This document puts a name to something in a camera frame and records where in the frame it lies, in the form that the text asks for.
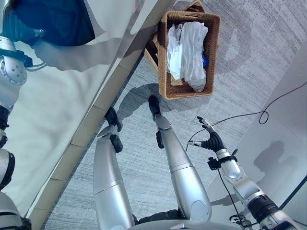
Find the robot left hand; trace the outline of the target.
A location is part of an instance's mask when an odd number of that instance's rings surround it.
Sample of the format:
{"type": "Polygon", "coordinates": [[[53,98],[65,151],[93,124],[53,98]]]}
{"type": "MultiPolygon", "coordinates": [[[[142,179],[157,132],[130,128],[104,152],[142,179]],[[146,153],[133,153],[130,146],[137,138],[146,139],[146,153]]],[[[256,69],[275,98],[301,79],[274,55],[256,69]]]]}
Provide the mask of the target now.
{"type": "Polygon", "coordinates": [[[3,37],[10,39],[12,42],[32,42],[38,37],[45,35],[43,29],[35,29],[24,24],[14,13],[9,13],[4,17],[2,32],[3,37]]]}

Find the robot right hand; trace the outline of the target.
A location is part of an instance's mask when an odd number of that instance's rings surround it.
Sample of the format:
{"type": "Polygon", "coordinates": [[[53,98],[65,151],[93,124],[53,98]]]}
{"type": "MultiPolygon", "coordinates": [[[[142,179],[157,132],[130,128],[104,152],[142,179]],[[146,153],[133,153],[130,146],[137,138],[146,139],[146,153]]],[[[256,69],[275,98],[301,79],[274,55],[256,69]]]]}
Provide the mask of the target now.
{"type": "Polygon", "coordinates": [[[215,153],[218,152],[219,150],[225,149],[226,147],[220,136],[213,128],[213,125],[211,125],[207,120],[203,119],[200,116],[197,116],[197,119],[199,120],[200,123],[202,123],[202,127],[210,134],[210,137],[208,140],[205,141],[189,140],[188,145],[212,150],[215,153]]]}

